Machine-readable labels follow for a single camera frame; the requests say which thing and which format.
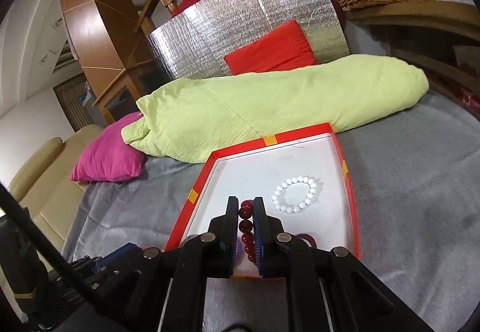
metal bolt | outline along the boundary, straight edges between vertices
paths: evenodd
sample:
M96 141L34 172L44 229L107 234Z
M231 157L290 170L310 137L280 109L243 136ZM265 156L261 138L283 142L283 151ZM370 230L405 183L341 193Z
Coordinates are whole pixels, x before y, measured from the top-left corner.
M277 234L277 240L280 242L280 243L288 243L290 240L292 240L292 235L290 235L289 233L279 233Z
M333 254L337 258L345 258L349 254L349 250L347 250L345 247L335 247L333 249Z
M160 250L155 247L150 247L143 251L143 257L146 259L155 259L159 254Z
M211 232L205 232L202 235L200 235L200 240L203 241L204 243L210 243L214 241L217 237L215 236L214 233Z

gray bedsheet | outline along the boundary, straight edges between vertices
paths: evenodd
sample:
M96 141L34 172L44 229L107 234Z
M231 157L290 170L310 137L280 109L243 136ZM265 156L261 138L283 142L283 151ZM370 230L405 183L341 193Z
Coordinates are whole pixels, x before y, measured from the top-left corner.
M414 108L338 135L358 210L361 261L437 332L480 300L480 122L429 92ZM64 255L165 245L201 165L149 158L139 180L92 184ZM204 329L287 331L282 282L209 280Z

magenta cushion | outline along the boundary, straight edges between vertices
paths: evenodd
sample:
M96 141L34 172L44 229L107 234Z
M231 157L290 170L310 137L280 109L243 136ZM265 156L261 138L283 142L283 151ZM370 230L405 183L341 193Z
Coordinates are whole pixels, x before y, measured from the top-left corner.
M121 131L142 116L140 112L131 113L107 126L83 150L70 180L121 182L139 176L145 154L125 144Z

beige chair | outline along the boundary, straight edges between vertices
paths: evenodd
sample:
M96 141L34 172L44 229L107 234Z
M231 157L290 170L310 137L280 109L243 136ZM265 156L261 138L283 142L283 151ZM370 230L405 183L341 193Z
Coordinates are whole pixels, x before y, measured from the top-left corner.
M70 182L69 176L80 153L103 129L88 125L66 141L54 137L43 144L18 170L8 189L22 207L28 207L34 223L58 251L63 248L70 226L82 201L86 184ZM48 270L51 267L43 260ZM13 301L0 269L0 286ZM18 306L12 307L19 314Z

green pillow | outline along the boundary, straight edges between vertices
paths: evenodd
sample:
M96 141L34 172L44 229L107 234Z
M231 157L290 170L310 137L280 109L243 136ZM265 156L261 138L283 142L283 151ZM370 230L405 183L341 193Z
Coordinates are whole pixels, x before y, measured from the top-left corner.
M214 150L322 122L343 132L412 107L427 90L419 68L373 55L292 71L180 78L140 98L144 117L121 133L148 155L203 163Z

